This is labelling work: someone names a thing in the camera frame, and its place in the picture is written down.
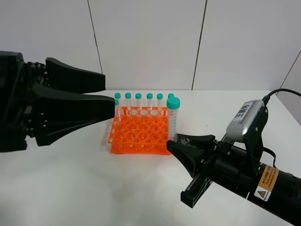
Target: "white tabletop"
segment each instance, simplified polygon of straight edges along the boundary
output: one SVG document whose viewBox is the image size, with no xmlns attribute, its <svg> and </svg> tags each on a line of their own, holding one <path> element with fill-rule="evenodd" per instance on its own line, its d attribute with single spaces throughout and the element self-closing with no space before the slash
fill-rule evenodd
<svg viewBox="0 0 301 226">
<path fill-rule="evenodd" d="M 171 91 L 162 91 L 164 96 Z M 113 97 L 115 91 L 99 94 Z M 143 97 L 147 91 L 141 91 Z M 173 91 L 177 130 L 221 139 L 240 106 L 268 91 Z M 301 177 L 301 127 L 276 96 L 263 143 L 282 171 Z M 180 193 L 191 181 L 173 156 L 114 155 L 112 120 L 79 129 L 50 146 L 0 154 L 1 226 L 274 226 L 284 220 L 213 183 L 191 209 Z M 264 154 L 261 161 L 272 164 Z"/>
</svg>

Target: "warning label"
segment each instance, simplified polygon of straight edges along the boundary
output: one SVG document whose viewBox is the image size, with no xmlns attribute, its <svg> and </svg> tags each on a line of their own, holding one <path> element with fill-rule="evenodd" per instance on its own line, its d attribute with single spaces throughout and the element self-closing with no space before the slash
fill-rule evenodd
<svg viewBox="0 0 301 226">
<path fill-rule="evenodd" d="M 275 182 L 277 180 L 278 174 L 279 174 L 278 169 L 267 165 L 260 178 L 254 196 L 264 201 L 268 201 L 269 196 L 271 195 Z"/>
</svg>

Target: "yellow warning triangle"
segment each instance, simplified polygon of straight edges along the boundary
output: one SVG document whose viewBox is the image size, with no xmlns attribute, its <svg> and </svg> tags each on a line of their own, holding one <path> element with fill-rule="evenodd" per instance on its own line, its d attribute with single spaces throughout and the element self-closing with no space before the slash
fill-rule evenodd
<svg viewBox="0 0 301 226">
<path fill-rule="evenodd" d="M 261 197 L 263 198 L 266 192 L 258 192 L 258 193 L 259 193 L 259 194 L 261 195 Z"/>
</svg>

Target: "orange label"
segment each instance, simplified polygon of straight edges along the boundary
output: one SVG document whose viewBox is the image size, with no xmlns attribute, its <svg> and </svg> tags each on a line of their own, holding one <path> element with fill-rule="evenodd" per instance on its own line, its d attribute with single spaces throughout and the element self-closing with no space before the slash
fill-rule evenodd
<svg viewBox="0 0 301 226">
<path fill-rule="evenodd" d="M 263 171 L 263 175 L 261 176 L 261 179 L 259 181 L 258 186 L 272 192 L 275 182 L 277 180 L 278 177 L 278 173 L 279 170 L 266 165 L 264 171 Z"/>
</svg>

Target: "white wall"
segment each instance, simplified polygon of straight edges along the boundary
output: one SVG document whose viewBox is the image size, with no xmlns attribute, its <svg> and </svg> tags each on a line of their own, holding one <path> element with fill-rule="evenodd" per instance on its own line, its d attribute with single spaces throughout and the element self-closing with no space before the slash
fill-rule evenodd
<svg viewBox="0 0 301 226">
<path fill-rule="evenodd" d="M 282 88 L 292 89 L 301 93 L 301 56 L 299 55 L 290 73 L 288 74 Z M 289 110 L 292 116 L 301 124 L 301 97 L 287 93 L 279 92 L 277 97 Z"/>
<path fill-rule="evenodd" d="M 0 50 L 100 72 L 86 0 L 1 0 Z"/>
<path fill-rule="evenodd" d="M 194 89 L 277 89 L 301 48 L 300 0 L 208 0 Z"/>
<path fill-rule="evenodd" d="M 205 0 L 89 0 L 108 89 L 191 89 Z"/>
</svg>

